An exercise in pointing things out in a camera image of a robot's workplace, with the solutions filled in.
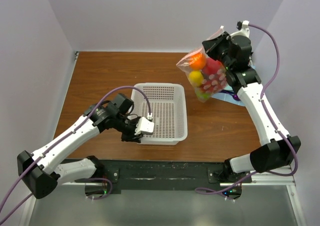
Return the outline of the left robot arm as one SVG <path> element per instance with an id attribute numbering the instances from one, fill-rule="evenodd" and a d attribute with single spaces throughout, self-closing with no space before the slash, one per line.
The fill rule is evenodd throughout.
<path id="1" fill-rule="evenodd" d="M 145 135 L 153 134 L 152 114 L 147 117 L 128 118 L 134 102 L 119 93 L 112 101 L 91 105 L 64 133 L 42 148 L 17 156 L 18 174 L 32 195 L 41 199 L 59 185 L 68 181 L 88 178 L 98 182 L 103 178 L 104 166 L 94 156 L 63 164 L 62 161 L 82 144 L 105 130 L 121 132 L 122 141 L 141 142 Z"/>

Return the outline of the clear zip top bag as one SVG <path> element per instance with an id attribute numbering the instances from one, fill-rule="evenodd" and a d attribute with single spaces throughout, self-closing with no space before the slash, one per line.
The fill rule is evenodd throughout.
<path id="1" fill-rule="evenodd" d="M 227 86 L 226 70 L 222 63 L 205 52 L 203 45 L 191 50 L 176 64 L 183 71 L 201 102 Z"/>

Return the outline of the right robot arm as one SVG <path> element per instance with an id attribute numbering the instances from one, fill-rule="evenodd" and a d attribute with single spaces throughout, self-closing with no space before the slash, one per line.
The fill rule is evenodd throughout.
<path id="1" fill-rule="evenodd" d="M 235 182 L 247 171 L 275 173 L 275 169 L 291 163 L 294 168 L 289 175 L 295 174 L 301 141 L 280 123 L 260 77 L 250 66 L 252 46 L 248 33 L 220 31 L 202 46 L 208 57 L 222 63 L 226 81 L 246 107 L 260 141 L 260 147 L 251 153 L 225 160 L 220 180 Z"/>

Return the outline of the white perforated plastic basket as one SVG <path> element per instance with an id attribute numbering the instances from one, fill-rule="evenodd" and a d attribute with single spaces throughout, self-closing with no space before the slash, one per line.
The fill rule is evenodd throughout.
<path id="1" fill-rule="evenodd" d="M 133 89 L 133 114 L 146 117 L 151 107 L 154 132 L 141 139 L 145 145 L 176 145 L 188 136 L 188 119 L 185 89 L 173 83 L 135 84 L 147 96 Z"/>

